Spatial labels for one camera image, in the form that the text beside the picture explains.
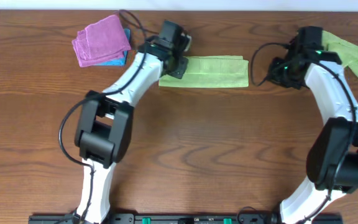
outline folded cloth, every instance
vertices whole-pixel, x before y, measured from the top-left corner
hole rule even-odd
[[[325,50],[336,52],[342,61],[343,67],[348,67],[358,77],[358,46],[323,31],[323,47]]]
[[[85,30],[79,31],[72,44],[81,67],[123,58],[123,52],[131,49],[116,15],[90,24]]]
[[[160,86],[182,88],[238,88],[248,86],[248,61],[242,56],[188,57],[182,79],[164,75]]]

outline folded pink towel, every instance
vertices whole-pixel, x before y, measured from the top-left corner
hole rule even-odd
[[[123,52],[131,49],[116,15],[78,31],[77,38],[72,44],[81,67],[122,58]]]

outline brown tabletop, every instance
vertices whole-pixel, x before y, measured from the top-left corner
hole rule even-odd
[[[26,223],[33,213],[66,213],[78,206],[83,168],[60,151],[58,126],[88,90],[103,90],[125,68],[80,68],[71,40],[110,14],[0,11],[0,223]],[[188,55],[250,59],[261,44],[288,42],[297,28],[311,25],[358,45],[358,13],[136,14],[150,30],[159,31],[163,19],[183,25],[193,37]],[[278,47],[263,50],[256,79],[283,54]],[[346,77],[358,99],[358,79],[351,72]],[[64,132],[76,158],[78,114]],[[271,210],[305,178],[306,155],[322,127],[307,89],[154,85],[136,107],[132,142],[114,173],[112,207],[139,213],[236,213],[246,205]],[[325,211],[358,223],[358,190]]]

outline folded green cloth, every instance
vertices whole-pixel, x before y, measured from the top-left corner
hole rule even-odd
[[[342,66],[348,67],[358,77],[358,46],[335,36],[334,34],[323,31],[323,46],[325,50],[337,52],[342,60]]]
[[[248,86],[248,61],[242,56],[187,57],[182,79],[164,75],[160,86],[182,88],[235,88]]]

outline yellow-green cloth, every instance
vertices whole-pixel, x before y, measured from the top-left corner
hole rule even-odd
[[[334,34],[323,31],[323,46],[325,50],[337,52],[342,60],[342,66],[348,67],[358,77],[358,46],[335,36]]]
[[[160,86],[182,88],[236,88],[248,86],[248,61],[242,56],[187,57],[182,79],[164,75]]]

